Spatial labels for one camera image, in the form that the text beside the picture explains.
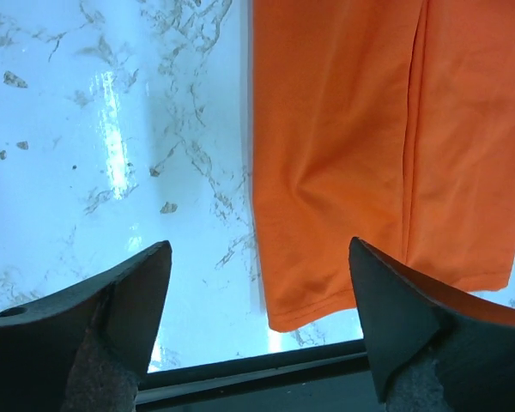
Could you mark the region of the orange t shirt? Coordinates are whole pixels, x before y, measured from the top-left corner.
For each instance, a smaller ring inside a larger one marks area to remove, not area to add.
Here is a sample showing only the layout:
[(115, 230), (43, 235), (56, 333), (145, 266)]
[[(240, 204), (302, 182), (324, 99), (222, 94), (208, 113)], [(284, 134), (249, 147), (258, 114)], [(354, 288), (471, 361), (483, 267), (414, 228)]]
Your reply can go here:
[(515, 1), (256, 1), (252, 28), (270, 328), (354, 307), (354, 237), (463, 291), (504, 288)]

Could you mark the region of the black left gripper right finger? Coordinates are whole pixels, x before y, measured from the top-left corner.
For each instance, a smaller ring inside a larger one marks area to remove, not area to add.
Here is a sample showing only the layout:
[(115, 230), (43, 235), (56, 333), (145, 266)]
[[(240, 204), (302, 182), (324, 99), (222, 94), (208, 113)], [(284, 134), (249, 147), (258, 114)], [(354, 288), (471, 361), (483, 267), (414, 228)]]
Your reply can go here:
[(375, 391), (388, 411), (515, 411), (515, 309), (350, 242)]

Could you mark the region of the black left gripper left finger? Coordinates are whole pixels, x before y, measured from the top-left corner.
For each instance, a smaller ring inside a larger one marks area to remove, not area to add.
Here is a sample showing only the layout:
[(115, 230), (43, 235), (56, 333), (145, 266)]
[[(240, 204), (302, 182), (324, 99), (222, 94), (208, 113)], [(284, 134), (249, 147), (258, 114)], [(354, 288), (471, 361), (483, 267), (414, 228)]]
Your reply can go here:
[(161, 241), (0, 312), (0, 411), (132, 411), (161, 322), (172, 247)]

